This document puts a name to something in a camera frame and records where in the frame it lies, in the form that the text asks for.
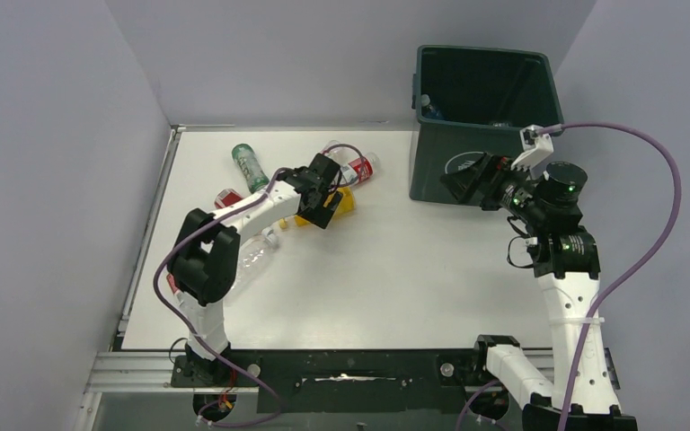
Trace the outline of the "yellow label bottle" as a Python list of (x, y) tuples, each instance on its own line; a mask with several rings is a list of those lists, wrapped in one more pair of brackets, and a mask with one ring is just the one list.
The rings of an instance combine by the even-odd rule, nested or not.
[[(341, 193), (342, 198), (341, 198), (341, 201), (340, 201), (339, 205), (337, 206), (335, 212), (333, 213), (332, 221), (334, 221), (338, 218), (342, 218), (347, 213), (353, 212), (357, 207), (356, 199), (355, 199), (355, 196), (353, 194), (351, 187), (338, 188), (338, 191)], [(293, 227), (297, 228), (297, 227), (306, 226), (309, 224), (310, 224), (310, 222), (306, 221), (304, 218), (300, 217), (299, 215), (293, 215), (293, 216), (285, 217), (285, 218), (279, 219), (279, 221), (278, 221), (279, 228), (282, 231), (289, 230)]]

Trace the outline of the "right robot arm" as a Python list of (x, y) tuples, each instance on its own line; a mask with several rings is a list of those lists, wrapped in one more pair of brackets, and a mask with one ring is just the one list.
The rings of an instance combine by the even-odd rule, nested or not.
[(544, 296), (553, 343), (553, 378), (546, 378), (511, 337), (477, 339), (469, 359), (474, 379), (499, 380), (522, 410), (525, 430), (635, 430), (622, 411), (606, 362), (602, 318), (590, 307), (597, 298), (600, 265), (594, 237), (581, 225), (579, 194), (588, 175), (567, 162), (548, 163), (544, 173), (514, 167), (505, 156), (483, 154), (471, 166), (441, 176), (460, 204), (505, 209), (521, 221), (520, 237)]

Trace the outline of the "blue label water bottle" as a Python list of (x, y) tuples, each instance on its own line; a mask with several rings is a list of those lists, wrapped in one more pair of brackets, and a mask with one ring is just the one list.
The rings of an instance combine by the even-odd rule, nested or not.
[(423, 93), (420, 96), (421, 114), (426, 119), (444, 120), (442, 112), (432, 102), (430, 96)]

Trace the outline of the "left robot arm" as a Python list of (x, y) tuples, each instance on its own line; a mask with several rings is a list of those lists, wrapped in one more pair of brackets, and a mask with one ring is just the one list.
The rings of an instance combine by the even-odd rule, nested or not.
[(239, 203), (213, 212), (199, 208), (184, 218), (172, 250), (155, 271), (172, 276), (182, 293), (167, 307), (187, 327), (187, 362), (206, 374), (230, 366), (223, 300), (234, 286), (240, 250), (279, 219), (299, 216), (321, 229), (332, 220), (342, 194), (334, 187), (341, 167), (324, 154), (297, 168), (278, 169), (269, 184)]

